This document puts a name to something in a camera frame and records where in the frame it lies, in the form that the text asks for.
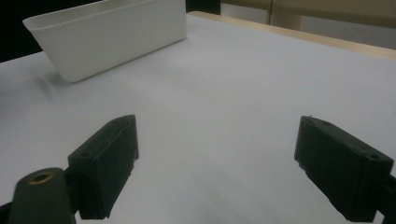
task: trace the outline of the white plastic bin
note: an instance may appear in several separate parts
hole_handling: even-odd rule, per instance
[[[105,0],[23,21],[69,82],[186,37],[185,0]]]

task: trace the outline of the white table surface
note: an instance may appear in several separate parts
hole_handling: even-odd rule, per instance
[[[300,116],[395,159],[395,84],[395,61],[194,16],[187,39],[77,84],[42,52],[1,63],[0,204],[135,114],[140,159],[94,223],[347,223],[293,159]]]

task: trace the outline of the black robot arm part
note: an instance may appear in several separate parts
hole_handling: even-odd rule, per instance
[[[294,159],[349,221],[396,223],[393,159],[330,122],[302,117]]]
[[[12,203],[0,207],[1,224],[72,224],[103,219],[139,157],[134,115],[111,120],[68,157],[69,167],[48,168],[21,179]]]

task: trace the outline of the screw hole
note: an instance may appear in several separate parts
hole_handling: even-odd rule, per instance
[[[39,185],[39,184],[42,184],[42,183],[45,183],[45,182],[49,181],[52,178],[53,178],[53,173],[44,172],[44,173],[41,173],[41,174],[33,176],[29,180],[29,184],[30,185]]]
[[[369,157],[371,159],[373,159],[373,160],[378,160],[379,159],[379,157],[377,155],[374,155],[374,154],[370,154]]]

